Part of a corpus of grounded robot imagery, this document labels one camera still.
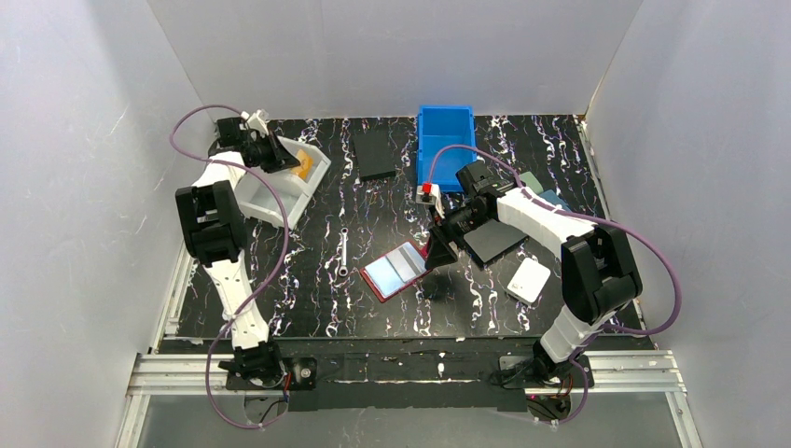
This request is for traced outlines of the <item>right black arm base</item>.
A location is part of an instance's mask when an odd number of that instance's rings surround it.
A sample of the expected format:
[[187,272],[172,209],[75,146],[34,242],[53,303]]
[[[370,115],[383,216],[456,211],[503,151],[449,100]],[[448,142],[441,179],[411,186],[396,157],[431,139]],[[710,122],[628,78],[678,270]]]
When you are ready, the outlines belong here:
[[555,427],[579,414],[595,385],[589,360],[583,355],[560,363],[543,355],[503,356],[488,382],[509,390],[539,389],[528,394],[528,411],[538,423]]

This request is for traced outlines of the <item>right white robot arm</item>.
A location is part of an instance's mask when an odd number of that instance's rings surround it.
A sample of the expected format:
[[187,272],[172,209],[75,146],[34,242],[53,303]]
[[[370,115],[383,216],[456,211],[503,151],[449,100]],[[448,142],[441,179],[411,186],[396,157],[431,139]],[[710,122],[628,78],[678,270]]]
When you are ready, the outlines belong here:
[[613,314],[643,290],[626,233],[586,217],[569,217],[530,192],[521,180],[506,181],[482,161],[456,174],[467,198],[456,209],[442,208],[440,188],[425,182],[417,199],[429,206],[433,224],[425,268],[452,264],[473,231],[495,221],[550,250],[560,261],[563,306],[534,346],[534,366],[550,370],[576,358],[583,344]]

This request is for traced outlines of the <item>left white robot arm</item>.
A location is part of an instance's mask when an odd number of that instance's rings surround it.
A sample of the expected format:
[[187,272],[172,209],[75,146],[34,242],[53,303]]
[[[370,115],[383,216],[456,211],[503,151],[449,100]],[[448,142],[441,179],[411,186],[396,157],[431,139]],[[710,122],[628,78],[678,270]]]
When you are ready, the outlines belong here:
[[285,366],[267,322],[252,297],[244,251],[248,246],[245,218],[236,188],[252,168],[293,168],[277,137],[264,126],[253,126],[246,115],[219,119],[216,140],[200,177],[174,197],[185,245],[211,278],[223,306],[225,327],[233,349],[221,369],[255,385],[275,387]]

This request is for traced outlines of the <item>orange credit card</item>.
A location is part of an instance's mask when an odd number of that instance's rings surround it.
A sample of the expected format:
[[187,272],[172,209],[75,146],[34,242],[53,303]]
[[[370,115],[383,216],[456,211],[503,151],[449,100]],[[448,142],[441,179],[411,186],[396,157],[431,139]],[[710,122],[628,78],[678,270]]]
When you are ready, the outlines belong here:
[[299,165],[291,169],[293,175],[298,176],[302,181],[307,181],[308,176],[312,170],[313,158],[303,149],[300,149],[296,155]]

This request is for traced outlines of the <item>red card holder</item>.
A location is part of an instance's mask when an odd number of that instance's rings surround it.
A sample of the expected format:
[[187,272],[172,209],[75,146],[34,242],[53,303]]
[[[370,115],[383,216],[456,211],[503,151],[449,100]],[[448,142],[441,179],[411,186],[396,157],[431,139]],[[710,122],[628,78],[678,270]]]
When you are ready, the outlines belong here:
[[413,241],[407,241],[365,265],[360,274],[380,303],[413,285],[429,271],[426,255]]

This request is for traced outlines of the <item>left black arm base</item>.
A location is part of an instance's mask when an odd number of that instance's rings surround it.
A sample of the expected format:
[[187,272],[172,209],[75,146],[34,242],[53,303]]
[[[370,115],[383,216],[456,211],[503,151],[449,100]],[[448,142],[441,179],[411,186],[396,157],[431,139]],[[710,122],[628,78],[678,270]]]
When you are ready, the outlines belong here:
[[236,347],[232,358],[220,360],[227,372],[226,389],[240,391],[313,390],[318,361],[315,357],[284,357],[276,342],[259,343],[252,348]]

